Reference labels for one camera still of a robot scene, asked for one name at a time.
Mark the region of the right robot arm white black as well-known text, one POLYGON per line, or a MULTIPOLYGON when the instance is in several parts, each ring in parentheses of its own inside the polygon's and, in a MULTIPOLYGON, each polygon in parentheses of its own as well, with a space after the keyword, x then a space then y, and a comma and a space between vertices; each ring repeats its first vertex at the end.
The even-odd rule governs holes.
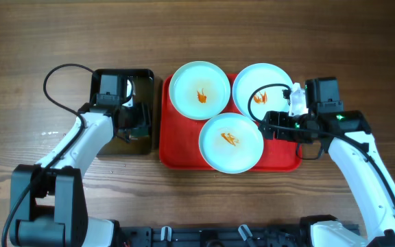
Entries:
POLYGON ((336 78, 285 86, 289 112, 268 111, 258 120, 265 139, 320 142, 338 166, 363 216, 367 237, 348 230, 330 215, 304 217, 305 246, 395 246, 395 183, 376 148, 371 127, 358 110, 344 110, 336 78))

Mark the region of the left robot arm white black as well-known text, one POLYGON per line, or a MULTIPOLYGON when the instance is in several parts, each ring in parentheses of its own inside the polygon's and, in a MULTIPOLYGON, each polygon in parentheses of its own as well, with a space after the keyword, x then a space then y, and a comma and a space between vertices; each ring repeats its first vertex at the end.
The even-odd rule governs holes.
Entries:
POLYGON ((82 178, 97 155, 150 153, 153 101, 149 69, 93 72, 90 99, 63 140, 12 172, 2 246, 122 246, 118 221, 88 216, 82 178))

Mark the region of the green yellow sponge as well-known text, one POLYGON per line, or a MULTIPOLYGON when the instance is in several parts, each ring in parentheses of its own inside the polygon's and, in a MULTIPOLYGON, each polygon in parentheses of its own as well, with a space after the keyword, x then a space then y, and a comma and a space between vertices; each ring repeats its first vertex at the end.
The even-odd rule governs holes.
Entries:
POLYGON ((148 128, 132 128, 129 130, 128 136, 130 140, 137 140, 149 137, 150 133, 148 128))

